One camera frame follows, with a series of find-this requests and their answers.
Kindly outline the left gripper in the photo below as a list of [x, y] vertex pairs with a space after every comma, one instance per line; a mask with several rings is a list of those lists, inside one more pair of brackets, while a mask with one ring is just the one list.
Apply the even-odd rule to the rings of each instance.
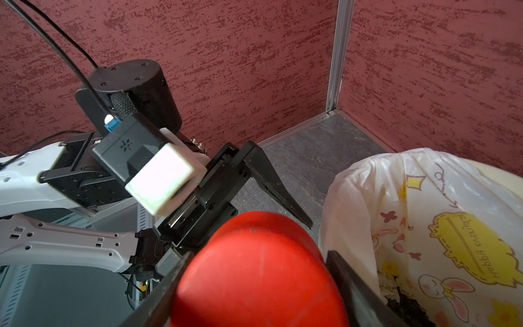
[[230, 202], [250, 177], [273, 200], [309, 229], [312, 219], [288, 192], [263, 149], [252, 141], [237, 149], [227, 143], [207, 165], [209, 171], [172, 214], [155, 225], [161, 241], [178, 249], [200, 249], [211, 238], [219, 220], [234, 216]]

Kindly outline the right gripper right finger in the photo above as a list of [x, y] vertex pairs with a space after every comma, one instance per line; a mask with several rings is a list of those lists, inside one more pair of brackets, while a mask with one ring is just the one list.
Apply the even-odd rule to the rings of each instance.
[[337, 251], [328, 252], [326, 267], [339, 289], [350, 326], [407, 326]]

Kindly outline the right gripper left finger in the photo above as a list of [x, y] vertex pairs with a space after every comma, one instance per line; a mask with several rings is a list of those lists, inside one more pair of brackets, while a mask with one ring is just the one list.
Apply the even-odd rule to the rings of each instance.
[[165, 326], [171, 315], [178, 285], [193, 259], [193, 252], [186, 253], [120, 326]]

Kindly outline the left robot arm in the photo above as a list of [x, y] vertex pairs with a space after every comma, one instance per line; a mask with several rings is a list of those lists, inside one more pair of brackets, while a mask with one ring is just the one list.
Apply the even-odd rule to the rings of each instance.
[[[160, 65], [125, 61], [95, 68], [76, 101], [93, 133], [71, 132], [1, 160], [1, 264], [102, 268], [161, 279], [237, 215], [232, 199], [251, 178], [307, 227], [311, 218], [253, 142], [209, 158], [181, 133], [182, 119]], [[127, 200], [157, 218], [139, 232], [92, 232], [28, 217], [63, 208], [103, 217]]]

